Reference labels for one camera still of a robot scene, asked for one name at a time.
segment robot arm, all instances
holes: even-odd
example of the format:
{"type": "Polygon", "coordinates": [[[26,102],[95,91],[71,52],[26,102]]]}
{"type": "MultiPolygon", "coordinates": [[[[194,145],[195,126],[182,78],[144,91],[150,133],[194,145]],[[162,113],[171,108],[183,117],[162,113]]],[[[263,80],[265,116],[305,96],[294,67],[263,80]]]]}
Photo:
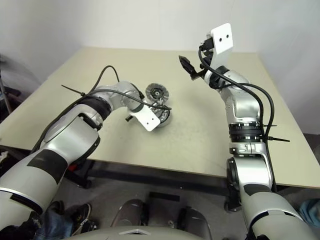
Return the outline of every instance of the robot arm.
{"type": "Polygon", "coordinates": [[[249,83],[239,73],[225,67],[232,48],[231,26],[226,23],[211,30],[201,44],[200,51],[205,55],[200,65],[202,71],[196,72],[187,58],[179,56],[191,79],[203,78],[220,93],[225,103],[232,154],[227,160],[229,197],[226,207],[231,211],[242,206],[249,240],[315,240],[317,238],[295,209],[272,191],[275,182],[263,137],[259,103],[239,86],[226,85],[226,79],[238,84],[249,83]]]}
{"type": "Polygon", "coordinates": [[[68,166],[99,145],[98,130],[112,111],[127,107],[148,131],[160,123],[149,107],[130,96],[140,99],[138,89],[127,81],[96,88],[48,129],[39,150],[1,177],[0,230],[20,226],[31,212],[40,215],[47,209],[68,166]]]}

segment table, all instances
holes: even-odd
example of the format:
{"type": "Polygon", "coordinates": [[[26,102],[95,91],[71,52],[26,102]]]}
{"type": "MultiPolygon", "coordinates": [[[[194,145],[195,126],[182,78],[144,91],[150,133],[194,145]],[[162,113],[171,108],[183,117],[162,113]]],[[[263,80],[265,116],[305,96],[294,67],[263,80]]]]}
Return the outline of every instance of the table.
{"type": "MultiPolygon", "coordinates": [[[[134,83],[143,92],[150,83],[163,84],[170,94],[166,104],[172,107],[172,121],[147,132],[136,119],[126,122],[127,110],[120,108],[104,121],[101,143],[90,159],[226,177],[226,160],[231,155],[224,102],[202,79],[190,79],[179,55],[194,66],[200,63],[196,51],[82,48],[0,124],[0,145],[30,150],[46,125],[79,98],[61,84],[88,92],[102,68],[113,65],[120,80],[134,83]]],[[[233,53],[228,68],[266,89],[274,100],[277,126],[271,128],[270,136],[291,141],[269,144],[277,184],[320,188],[320,166],[257,54],[233,53]]],[[[100,84],[114,83],[114,73],[107,70],[100,84]]],[[[267,124],[269,105],[258,95],[267,124]]]]}

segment shoe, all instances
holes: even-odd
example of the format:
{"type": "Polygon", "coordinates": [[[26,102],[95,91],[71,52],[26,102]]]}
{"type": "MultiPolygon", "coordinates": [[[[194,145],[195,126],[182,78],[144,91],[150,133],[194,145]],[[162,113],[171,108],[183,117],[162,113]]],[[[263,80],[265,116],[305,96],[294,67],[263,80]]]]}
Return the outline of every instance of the shoe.
{"type": "Polygon", "coordinates": [[[71,214],[71,219],[74,224],[74,231],[72,236],[75,235],[82,226],[88,221],[88,218],[91,214],[91,205],[89,203],[83,204],[82,206],[78,207],[74,213],[71,214]]]}

